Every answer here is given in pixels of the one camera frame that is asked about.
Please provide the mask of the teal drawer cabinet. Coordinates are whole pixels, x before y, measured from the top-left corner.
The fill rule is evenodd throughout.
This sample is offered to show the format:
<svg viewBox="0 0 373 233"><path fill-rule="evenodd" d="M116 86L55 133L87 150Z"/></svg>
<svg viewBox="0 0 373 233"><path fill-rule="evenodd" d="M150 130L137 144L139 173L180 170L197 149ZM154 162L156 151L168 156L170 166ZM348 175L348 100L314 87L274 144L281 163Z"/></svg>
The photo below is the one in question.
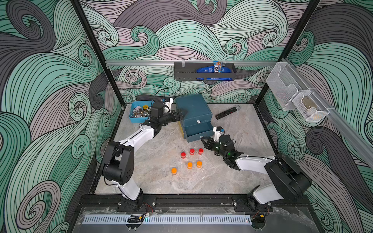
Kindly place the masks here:
<svg viewBox="0 0 373 233"><path fill-rule="evenodd" d="M183 137L188 143L214 135L212 112L202 94L178 97L175 103L176 108L188 110L180 121Z"/></svg>

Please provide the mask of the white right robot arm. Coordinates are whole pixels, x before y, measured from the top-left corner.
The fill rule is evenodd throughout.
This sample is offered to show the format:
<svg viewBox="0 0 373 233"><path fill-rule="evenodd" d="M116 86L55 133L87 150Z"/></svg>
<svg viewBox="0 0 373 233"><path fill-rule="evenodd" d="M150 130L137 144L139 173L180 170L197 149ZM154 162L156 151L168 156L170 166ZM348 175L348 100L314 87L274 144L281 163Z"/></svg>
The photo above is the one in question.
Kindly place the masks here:
<svg viewBox="0 0 373 233"><path fill-rule="evenodd" d="M204 148L223 158L224 163L238 171L253 171L267 175L271 183L254 188L249 197L255 204L267 204L278 200L297 200L311 187L311 179L284 154L252 156L235 149L230 135L216 138L201 137Z"/></svg>

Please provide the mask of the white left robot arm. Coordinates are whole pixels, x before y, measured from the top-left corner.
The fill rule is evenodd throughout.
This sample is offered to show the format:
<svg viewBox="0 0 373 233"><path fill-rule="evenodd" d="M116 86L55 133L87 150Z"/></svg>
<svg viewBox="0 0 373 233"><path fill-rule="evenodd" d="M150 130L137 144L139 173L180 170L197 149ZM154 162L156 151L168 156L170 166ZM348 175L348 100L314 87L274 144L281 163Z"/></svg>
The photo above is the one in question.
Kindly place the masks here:
<svg viewBox="0 0 373 233"><path fill-rule="evenodd" d="M132 178L136 151L157 136L163 126L181 121L187 114L185 109L172 110L162 102L152 104L150 109L150 117L135 133L120 142L108 143L99 169L106 180L118 187L124 198L134 202L140 200L142 195L141 188Z"/></svg>

